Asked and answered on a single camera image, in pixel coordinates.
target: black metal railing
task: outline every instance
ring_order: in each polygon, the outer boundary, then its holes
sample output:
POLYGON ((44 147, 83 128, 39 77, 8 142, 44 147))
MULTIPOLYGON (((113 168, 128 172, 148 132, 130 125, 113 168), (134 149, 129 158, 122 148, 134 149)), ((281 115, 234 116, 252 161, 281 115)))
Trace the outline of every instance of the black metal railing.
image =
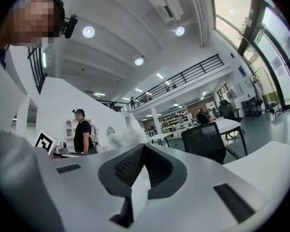
POLYGON ((102 101, 102 100, 96 100, 103 105, 113 109, 116 112, 129 112, 129 104, 123 103, 123 102, 116 102, 116 101, 102 101))
POLYGON ((168 80, 143 93, 137 97, 134 102, 130 102, 128 107, 130 110, 139 107, 146 102, 149 102, 159 97, 160 95, 163 95, 170 90, 173 90, 221 66, 223 66, 223 62, 219 58, 218 54, 211 56, 210 58, 207 58, 200 63, 191 66, 190 68, 178 73, 175 76, 172 76, 168 80))
POLYGON ((36 88, 41 93, 42 86, 47 77, 47 73, 43 71, 42 51, 40 47, 28 47, 28 59, 30 61, 33 79, 36 88))

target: white partition wall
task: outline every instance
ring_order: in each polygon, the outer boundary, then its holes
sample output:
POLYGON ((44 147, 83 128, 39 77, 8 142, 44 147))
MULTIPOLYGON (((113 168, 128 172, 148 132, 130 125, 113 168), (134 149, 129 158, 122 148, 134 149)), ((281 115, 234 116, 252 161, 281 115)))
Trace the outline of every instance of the white partition wall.
POLYGON ((60 141, 66 141, 66 121, 73 120, 73 109, 81 108, 86 118, 99 130, 100 146, 105 145, 106 129, 114 128, 122 133, 127 128, 123 115, 79 91, 66 81, 46 78, 40 95, 36 131, 46 131, 60 141))

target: white desk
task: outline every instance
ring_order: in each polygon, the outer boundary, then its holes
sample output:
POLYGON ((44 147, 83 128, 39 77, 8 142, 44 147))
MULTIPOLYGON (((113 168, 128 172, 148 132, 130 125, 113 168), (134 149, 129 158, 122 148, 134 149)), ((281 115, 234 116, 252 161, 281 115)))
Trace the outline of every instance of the white desk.
POLYGON ((240 132, 243 147, 244 147, 245 156, 247 156, 248 155, 247 147, 246 147, 243 132, 242 132, 241 127, 240 127, 242 124, 239 122, 236 122, 234 120, 230 120, 230 119, 226 119, 226 118, 221 119, 219 121, 215 121, 215 122, 218 126, 220 135, 226 134, 226 133, 231 132, 231 131, 237 131, 237 130, 240 132))
POLYGON ((290 186, 290 146, 279 142, 269 142, 223 166, 252 184, 267 200, 285 194, 290 186))
POLYGON ((159 144, 162 145, 161 139, 165 138, 165 142, 167 143, 168 147, 170 147, 168 139, 167 139, 167 136, 174 135, 174 134, 177 134, 177 133, 182 133, 183 131, 186 131, 187 129, 190 129, 190 128, 193 128, 193 126, 187 127, 187 128, 183 128, 181 130, 168 132, 168 133, 158 134, 158 135, 155 135, 153 137, 147 138, 147 141, 151 140, 152 143, 153 143, 154 140, 158 140, 159 144))
POLYGON ((232 131, 232 130, 234 130, 242 125, 241 123, 238 123, 234 120, 230 120, 230 119, 226 119, 226 118, 215 121, 215 122, 218 126, 220 134, 225 134, 225 133, 232 131))

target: black mesh chair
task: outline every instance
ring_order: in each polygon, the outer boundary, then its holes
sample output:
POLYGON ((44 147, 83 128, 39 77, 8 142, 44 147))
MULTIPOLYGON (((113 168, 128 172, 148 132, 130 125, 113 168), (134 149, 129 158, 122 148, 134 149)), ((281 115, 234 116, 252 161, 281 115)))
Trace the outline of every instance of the black mesh chair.
POLYGON ((231 104, 228 101, 226 100, 221 101, 220 107, 218 109, 219 109, 220 116, 223 116, 226 119, 234 120, 239 123, 242 121, 241 117, 235 117, 231 104))
POLYGON ((236 159, 240 157, 224 146, 215 122, 200 125, 182 132, 185 151, 223 163, 226 150, 236 159))

